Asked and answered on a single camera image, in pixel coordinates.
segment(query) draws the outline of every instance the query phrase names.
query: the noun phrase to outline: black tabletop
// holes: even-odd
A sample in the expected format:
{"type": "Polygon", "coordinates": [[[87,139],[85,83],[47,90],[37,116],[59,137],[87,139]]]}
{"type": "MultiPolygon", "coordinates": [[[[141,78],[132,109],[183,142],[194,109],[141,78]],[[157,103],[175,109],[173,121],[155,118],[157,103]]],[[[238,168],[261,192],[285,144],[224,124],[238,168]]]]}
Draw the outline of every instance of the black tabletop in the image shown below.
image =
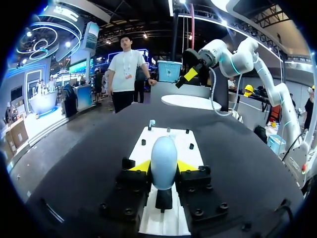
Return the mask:
{"type": "Polygon", "coordinates": [[[61,216],[98,207],[114,186],[122,158],[129,157],[151,119],[156,127],[194,132],[204,164],[211,167],[215,191],[240,215],[276,209],[284,198],[292,202],[292,210],[302,203],[301,191],[278,157],[233,117],[164,104],[155,108],[133,104],[82,138],[48,172],[27,203],[35,216],[42,217],[36,205],[40,198],[61,216]]]}

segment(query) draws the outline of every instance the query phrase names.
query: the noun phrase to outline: light blue container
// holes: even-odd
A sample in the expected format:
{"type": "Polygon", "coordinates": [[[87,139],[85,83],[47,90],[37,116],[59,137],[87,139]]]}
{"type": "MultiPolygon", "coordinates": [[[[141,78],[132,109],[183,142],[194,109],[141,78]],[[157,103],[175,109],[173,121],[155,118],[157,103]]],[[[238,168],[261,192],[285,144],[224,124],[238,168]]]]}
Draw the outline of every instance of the light blue container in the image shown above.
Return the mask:
{"type": "Polygon", "coordinates": [[[278,152],[285,152],[286,141],[283,140],[279,135],[269,135],[267,145],[276,155],[279,155],[278,152]]]}
{"type": "Polygon", "coordinates": [[[158,76],[160,82],[177,82],[182,63],[158,60],[158,76]]]}

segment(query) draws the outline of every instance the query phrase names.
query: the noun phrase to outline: blue egg-shaped object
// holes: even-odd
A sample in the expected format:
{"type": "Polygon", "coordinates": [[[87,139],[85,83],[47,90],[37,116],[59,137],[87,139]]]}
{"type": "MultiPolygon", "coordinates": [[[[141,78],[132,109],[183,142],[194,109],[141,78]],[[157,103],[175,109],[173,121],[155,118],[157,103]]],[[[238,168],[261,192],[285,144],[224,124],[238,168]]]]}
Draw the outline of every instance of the blue egg-shaped object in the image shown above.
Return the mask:
{"type": "Polygon", "coordinates": [[[153,185],[168,190],[174,184],[177,169],[177,149],[172,138],[162,136],[154,143],[151,154],[153,185]]]}

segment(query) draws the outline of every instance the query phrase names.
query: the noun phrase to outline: ceiling light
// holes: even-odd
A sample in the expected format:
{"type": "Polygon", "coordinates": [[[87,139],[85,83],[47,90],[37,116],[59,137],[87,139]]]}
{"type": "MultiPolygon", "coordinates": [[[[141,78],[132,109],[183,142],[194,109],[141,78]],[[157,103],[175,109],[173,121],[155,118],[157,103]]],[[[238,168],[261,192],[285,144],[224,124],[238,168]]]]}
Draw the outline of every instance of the ceiling light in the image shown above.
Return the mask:
{"type": "Polygon", "coordinates": [[[228,12],[226,6],[230,2],[230,0],[211,0],[211,2],[220,10],[228,12]]]}

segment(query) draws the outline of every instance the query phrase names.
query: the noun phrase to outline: black pants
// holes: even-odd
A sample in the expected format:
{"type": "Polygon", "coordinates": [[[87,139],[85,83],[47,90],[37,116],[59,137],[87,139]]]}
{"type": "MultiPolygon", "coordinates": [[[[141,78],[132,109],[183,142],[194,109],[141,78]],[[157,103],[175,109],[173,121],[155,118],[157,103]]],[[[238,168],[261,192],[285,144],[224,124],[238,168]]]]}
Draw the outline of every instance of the black pants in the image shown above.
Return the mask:
{"type": "Polygon", "coordinates": [[[113,93],[112,101],[115,113],[125,109],[133,102],[133,91],[113,93]]]}
{"type": "Polygon", "coordinates": [[[133,101],[138,102],[138,96],[140,93],[140,103],[144,102],[144,81],[143,80],[136,80],[134,82],[134,95],[133,101]]]}

